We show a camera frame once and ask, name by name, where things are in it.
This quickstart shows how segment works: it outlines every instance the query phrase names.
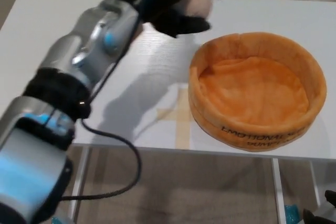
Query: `table leg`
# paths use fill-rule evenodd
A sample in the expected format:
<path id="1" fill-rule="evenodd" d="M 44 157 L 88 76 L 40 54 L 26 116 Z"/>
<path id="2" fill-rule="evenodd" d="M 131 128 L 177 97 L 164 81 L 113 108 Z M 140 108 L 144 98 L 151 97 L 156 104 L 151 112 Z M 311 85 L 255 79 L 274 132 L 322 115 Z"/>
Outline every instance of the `table leg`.
<path id="1" fill-rule="evenodd" d="M 320 207 L 326 199 L 326 190 L 336 191 L 336 162 L 311 161 L 311 173 L 317 205 Z"/>
<path id="2" fill-rule="evenodd" d="M 88 161 L 91 153 L 90 147 L 83 147 L 82 154 L 79 161 L 78 170 L 76 173 L 76 180 L 72 190 L 72 195 L 77 196 L 80 195 L 84 188 L 84 183 L 86 179 Z M 79 212 L 79 204 L 76 200 L 70 202 L 68 216 L 74 222 L 77 222 Z"/>
<path id="3" fill-rule="evenodd" d="M 285 203 L 284 203 L 284 195 L 282 193 L 279 161 L 276 158 L 272 158 L 272 171 L 273 171 L 274 191 L 278 211 L 278 223 L 286 224 Z"/>

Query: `blue object on floor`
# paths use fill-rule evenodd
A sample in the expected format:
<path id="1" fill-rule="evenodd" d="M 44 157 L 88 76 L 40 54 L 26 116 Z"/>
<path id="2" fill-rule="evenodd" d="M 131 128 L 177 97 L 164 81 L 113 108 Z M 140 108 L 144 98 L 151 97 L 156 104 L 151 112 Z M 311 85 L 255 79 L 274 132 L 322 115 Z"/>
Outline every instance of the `blue object on floor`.
<path id="1" fill-rule="evenodd" d="M 59 219 L 57 219 L 57 218 L 52 218 L 52 220 L 51 220 L 51 224 L 63 224 Z"/>
<path id="2" fill-rule="evenodd" d="M 286 224 L 298 224 L 300 222 L 299 209 L 296 205 L 292 206 L 285 205 L 285 214 L 286 214 Z"/>

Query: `black cable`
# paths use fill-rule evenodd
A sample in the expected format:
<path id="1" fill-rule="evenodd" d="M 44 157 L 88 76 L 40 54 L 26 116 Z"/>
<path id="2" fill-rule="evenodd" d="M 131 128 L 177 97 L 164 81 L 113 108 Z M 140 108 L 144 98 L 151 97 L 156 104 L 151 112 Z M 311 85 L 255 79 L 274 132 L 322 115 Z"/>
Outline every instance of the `black cable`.
<path id="1" fill-rule="evenodd" d="M 102 90 L 102 88 L 104 87 L 104 85 L 108 81 L 109 77 L 112 75 L 112 73 L 116 69 L 120 60 L 126 55 L 127 51 L 129 50 L 129 47 L 132 43 L 132 40 L 135 36 L 135 33 L 137 32 L 138 27 L 139 27 L 139 25 L 141 23 L 141 20 L 142 20 L 142 16 L 143 16 L 143 13 L 144 13 L 144 8 L 145 8 L 144 2 L 145 1 L 143 1 L 143 3 L 139 6 L 139 15 L 138 15 L 138 18 L 135 22 L 135 25 L 134 25 L 133 29 L 132 29 L 129 40 L 127 41 L 125 47 L 123 48 L 119 58 L 117 59 L 116 63 L 114 64 L 114 66 L 109 70 L 109 72 L 107 73 L 105 78 L 101 81 L 101 83 L 98 86 L 98 88 L 96 89 L 96 91 L 90 97 L 90 99 L 88 101 L 89 103 L 91 103 L 97 97 L 99 92 Z M 97 195 L 63 196 L 60 201 L 66 201 L 66 200 L 96 200 L 96 199 L 110 198 L 110 197 L 113 197 L 113 196 L 116 196 L 116 195 L 120 195 L 120 194 L 130 190 L 132 187 L 134 187 L 139 182 L 140 177 L 141 177 L 141 172 L 142 172 L 142 161 L 141 161 L 141 156 L 140 156 L 140 153 L 139 153 L 138 149 L 130 141 L 126 140 L 125 138 L 123 138 L 121 136 L 118 136 L 118 135 L 115 135 L 115 134 L 112 134 L 112 133 L 108 133 L 108 132 L 104 132 L 104 131 L 99 131 L 99 130 L 96 130 L 96 129 L 93 129 L 93 128 L 89 127 L 83 119 L 81 120 L 81 124 L 83 125 L 83 127 L 87 131 L 92 132 L 93 134 L 114 138 L 114 139 L 126 144 L 135 154 L 136 161 L 137 161 L 137 170 L 136 170 L 137 172 L 136 172 L 135 178 L 133 179 L 133 181 L 131 183 L 129 183 L 127 186 L 125 186 L 124 188 L 119 189 L 117 191 L 113 191 L 111 193 L 105 193 L 105 194 L 97 194 Z"/>

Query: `floor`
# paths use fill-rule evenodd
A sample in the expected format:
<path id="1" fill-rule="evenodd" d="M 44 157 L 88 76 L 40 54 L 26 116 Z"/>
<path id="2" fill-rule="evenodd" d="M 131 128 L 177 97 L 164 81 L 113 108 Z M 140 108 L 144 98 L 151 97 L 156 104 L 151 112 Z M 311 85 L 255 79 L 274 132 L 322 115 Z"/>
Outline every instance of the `floor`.
<path id="1" fill-rule="evenodd" d="M 0 28 L 14 1 L 0 0 Z M 80 151 L 79 147 L 69 150 L 75 166 Z M 77 223 L 277 223 L 268 159 L 154 152 L 142 152 L 142 156 L 140 184 L 113 199 L 82 202 Z M 309 164 L 281 161 L 280 169 L 285 204 L 315 210 Z M 127 150 L 95 148 L 83 193 L 115 190 L 133 173 L 133 158 Z M 72 180 L 66 194 L 73 184 Z"/>

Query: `white plush toy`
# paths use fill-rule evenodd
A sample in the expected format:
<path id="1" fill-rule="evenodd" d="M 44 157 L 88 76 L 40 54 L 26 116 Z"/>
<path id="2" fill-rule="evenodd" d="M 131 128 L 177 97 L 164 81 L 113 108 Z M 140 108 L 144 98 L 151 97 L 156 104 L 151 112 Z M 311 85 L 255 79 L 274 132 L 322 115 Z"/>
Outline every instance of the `white plush toy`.
<path id="1" fill-rule="evenodd" d="M 174 9 L 188 17 L 206 19 L 212 10 L 213 0 L 181 0 Z"/>

